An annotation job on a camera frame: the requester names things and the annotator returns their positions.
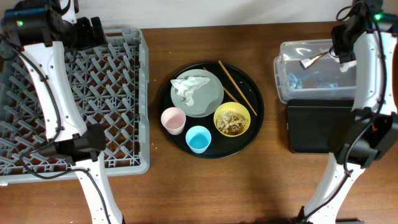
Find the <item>blue cup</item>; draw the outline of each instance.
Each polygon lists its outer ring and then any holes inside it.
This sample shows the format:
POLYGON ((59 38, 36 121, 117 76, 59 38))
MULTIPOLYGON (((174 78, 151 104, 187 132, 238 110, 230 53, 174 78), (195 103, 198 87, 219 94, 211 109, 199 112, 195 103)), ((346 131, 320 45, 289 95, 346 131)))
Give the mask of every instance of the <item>blue cup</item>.
POLYGON ((189 148, 197 154, 204 153, 211 142, 211 134, 203 126, 194 126, 187 131, 185 140, 189 148))

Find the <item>round black tray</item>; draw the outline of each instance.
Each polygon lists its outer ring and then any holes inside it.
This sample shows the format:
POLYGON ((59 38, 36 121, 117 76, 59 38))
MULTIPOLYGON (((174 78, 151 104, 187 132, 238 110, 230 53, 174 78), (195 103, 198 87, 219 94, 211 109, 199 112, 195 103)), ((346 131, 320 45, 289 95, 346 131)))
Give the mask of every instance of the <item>round black tray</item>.
MULTIPOLYGON (((191 65, 183 70, 179 71, 176 75, 172 77, 172 79, 177 78, 183 72, 186 72, 191 69, 203 69, 205 67, 209 72, 213 73, 220 79, 220 82, 223 86, 241 103, 245 106, 248 111, 250 112, 251 123, 249 129, 242 134, 241 136, 229 138, 222 135, 214 125, 212 113, 209 116, 205 116, 204 118, 191 118, 187 116, 187 122, 185 123, 184 130, 181 134, 174 136, 167 132, 165 128, 163 128, 166 136, 174 142, 181 150, 206 159, 215 159, 233 155, 240 150, 244 149, 248 144, 257 136, 258 132, 261 129, 262 121, 264 120, 264 102, 262 100, 262 96, 260 90, 258 89, 257 85, 253 82, 253 80, 242 72, 240 69, 225 64, 224 66, 231 74, 232 78, 238 84, 240 89, 242 90, 245 97, 248 99, 252 107, 257 113, 257 116, 251 111, 248 104, 245 102, 243 97, 239 94, 235 86, 232 84, 231 80, 225 74, 224 70, 221 68, 218 62, 203 62, 191 65), (211 133, 211 143, 208 149, 202 154, 196 154, 191 151, 188 147, 187 143, 185 142, 185 135, 187 131, 196 125, 206 127, 211 133)), ((174 104, 172 102, 170 91, 171 91, 171 83, 168 82, 166 86, 164 86, 162 91, 162 99, 160 100, 160 113, 159 119, 164 110, 167 108, 173 107, 174 104)), ((228 94, 224 93, 224 100, 223 103, 232 102, 233 100, 228 96, 228 94)))

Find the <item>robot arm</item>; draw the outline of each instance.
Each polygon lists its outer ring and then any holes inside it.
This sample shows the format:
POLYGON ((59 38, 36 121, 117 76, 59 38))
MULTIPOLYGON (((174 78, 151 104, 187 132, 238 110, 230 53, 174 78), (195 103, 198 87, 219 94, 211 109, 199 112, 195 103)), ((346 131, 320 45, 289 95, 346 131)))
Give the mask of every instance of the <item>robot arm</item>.
POLYGON ((340 62, 357 61, 357 89, 351 116, 331 132, 326 171, 315 195, 300 211, 299 223, 334 224, 355 180, 398 138, 397 107, 392 94, 392 60, 398 24, 392 15, 377 21, 381 28, 368 19, 381 15, 377 14, 381 12, 381 4, 382 1, 354 0, 350 19, 332 31, 340 62))
POLYGON ((20 48, 42 107, 48 142, 38 152, 65 159, 72 170, 85 170, 76 174, 93 223, 124 223, 105 174, 104 131, 98 124, 86 126, 65 70, 65 49, 105 43, 99 18, 92 18, 91 26, 85 17, 76 19, 77 11, 77 0, 21 1, 5 12, 2 26, 9 45, 20 48))

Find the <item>pink cup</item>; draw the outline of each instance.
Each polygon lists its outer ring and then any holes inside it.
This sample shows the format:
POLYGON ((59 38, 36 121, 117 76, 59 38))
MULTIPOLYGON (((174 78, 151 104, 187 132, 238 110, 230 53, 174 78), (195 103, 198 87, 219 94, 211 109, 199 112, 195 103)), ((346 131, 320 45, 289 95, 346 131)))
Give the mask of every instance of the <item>pink cup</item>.
POLYGON ((163 127, 173 135, 181 134, 186 119, 184 111, 180 108, 167 108, 160 117, 163 127))

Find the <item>wooden table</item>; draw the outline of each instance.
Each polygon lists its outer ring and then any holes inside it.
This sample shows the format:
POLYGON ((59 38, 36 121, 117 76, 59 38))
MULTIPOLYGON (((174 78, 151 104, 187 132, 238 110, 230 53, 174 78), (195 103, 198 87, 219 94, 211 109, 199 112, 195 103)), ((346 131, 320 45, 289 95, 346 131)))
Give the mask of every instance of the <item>wooden table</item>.
MULTIPOLYGON (((127 223, 250 223, 294 217, 312 197, 328 156, 288 150, 285 105, 277 96, 273 60, 282 42, 328 39, 336 23, 149 29, 151 165, 143 175, 110 177, 127 223), (265 117, 242 152, 206 160, 166 140, 158 122, 160 91, 191 63, 222 60, 257 83, 265 117)), ((397 223, 398 148, 375 162, 354 184, 338 218, 397 223)), ((77 180, 0 187, 0 223, 91 223, 77 180)))

